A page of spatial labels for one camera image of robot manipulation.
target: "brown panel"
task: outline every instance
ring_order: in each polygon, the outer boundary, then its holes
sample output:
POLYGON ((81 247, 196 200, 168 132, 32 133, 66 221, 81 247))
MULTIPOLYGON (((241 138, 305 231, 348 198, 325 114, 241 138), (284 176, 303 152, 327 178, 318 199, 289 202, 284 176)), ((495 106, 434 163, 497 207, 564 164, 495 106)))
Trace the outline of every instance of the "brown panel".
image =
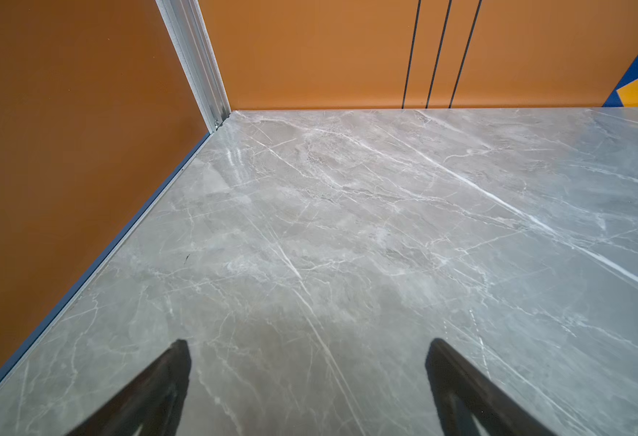
POLYGON ((449 0, 421 0, 421 13, 406 93, 406 108, 426 107, 448 3, 449 0))
POLYGON ((154 0, 0 1, 0 367, 205 131, 154 0))
POLYGON ((400 108, 417 0, 200 0, 232 109, 400 108))
POLYGON ((636 0, 483 0, 453 107, 600 106, 637 54, 636 0))
POLYGON ((478 5, 479 0, 453 0, 452 2, 429 108, 449 106, 478 5))

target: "floor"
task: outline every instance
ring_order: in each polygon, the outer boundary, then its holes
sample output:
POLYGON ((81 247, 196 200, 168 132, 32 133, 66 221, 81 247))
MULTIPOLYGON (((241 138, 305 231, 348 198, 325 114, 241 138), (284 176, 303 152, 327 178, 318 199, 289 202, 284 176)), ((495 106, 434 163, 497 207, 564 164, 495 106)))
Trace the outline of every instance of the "floor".
POLYGON ((638 109, 235 112, 0 435, 68 431, 176 338, 179 435, 439 435, 436 337, 559 435, 638 435, 638 109))

